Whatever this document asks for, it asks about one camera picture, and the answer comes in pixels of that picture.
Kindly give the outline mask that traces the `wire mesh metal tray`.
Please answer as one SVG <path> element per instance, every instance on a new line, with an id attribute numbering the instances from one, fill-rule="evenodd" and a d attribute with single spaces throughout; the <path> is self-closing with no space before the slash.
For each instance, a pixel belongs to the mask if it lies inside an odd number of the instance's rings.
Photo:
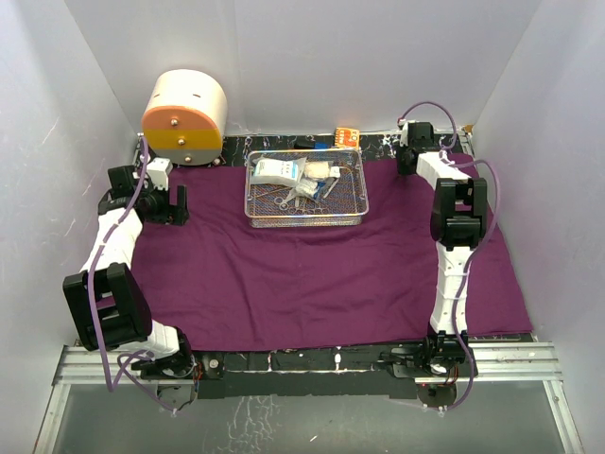
<path id="1" fill-rule="evenodd" d="M 354 148 L 255 151 L 247 158 L 244 212 L 254 228 L 351 226 L 369 209 Z"/>

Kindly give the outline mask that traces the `purple cloth wrap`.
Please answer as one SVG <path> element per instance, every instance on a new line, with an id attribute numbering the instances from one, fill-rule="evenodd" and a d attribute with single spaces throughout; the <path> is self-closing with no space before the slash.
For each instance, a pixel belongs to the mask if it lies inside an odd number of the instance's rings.
<path id="1" fill-rule="evenodd" d="M 370 210 L 350 227 L 253 228 L 241 167 L 178 168 L 183 226 L 148 223 L 132 273 L 152 317 L 200 351 L 416 340 L 438 276 L 433 191 L 391 159 L 364 166 Z"/>

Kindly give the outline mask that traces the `round white drawer box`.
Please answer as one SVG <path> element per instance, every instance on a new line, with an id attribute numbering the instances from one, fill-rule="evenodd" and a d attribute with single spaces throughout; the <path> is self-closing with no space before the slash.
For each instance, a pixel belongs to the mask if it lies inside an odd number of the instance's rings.
<path id="1" fill-rule="evenodd" d="M 179 166 L 204 166 L 223 149 L 228 101 L 211 76 L 190 69 L 162 73 L 142 116 L 154 153 Z"/>

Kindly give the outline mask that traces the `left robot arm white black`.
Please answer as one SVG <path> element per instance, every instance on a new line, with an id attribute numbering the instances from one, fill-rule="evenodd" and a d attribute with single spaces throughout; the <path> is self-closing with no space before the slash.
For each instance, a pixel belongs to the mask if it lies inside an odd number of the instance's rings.
<path id="1" fill-rule="evenodd" d="M 183 226 L 189 218 L 187 189 L 170 201 L 172 164 L 154 158 L 145 177 L 134 166 L 109 169 L 110 188 L 97 206 L 98 232 L 79 273 L 62 291 L 81 344 L 89 351 L 123 347 L 139 358 L 133 369 L 182 378 L 191 375 L 195 354 L 178 328 L 153 320 L 144 292 L 131 272 L 135 245 L 146 223 Z"/>

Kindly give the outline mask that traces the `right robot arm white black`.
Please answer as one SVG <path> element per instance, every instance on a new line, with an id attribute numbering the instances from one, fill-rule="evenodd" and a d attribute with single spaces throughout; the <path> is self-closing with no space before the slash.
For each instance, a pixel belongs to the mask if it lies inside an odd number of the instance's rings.
<path id="1" fill-rule="evenodd" d="M 398 127 L 398 173 L 418 176 L 434 191 L 429 230 L 438 256 L 429 334 L 408 357 L 431 375 L 450 375 L 471 355 L 466 301 L 473 252 L 487 231 L 487 183 L 449 160 L 431 123 L 403 119 Z"/>

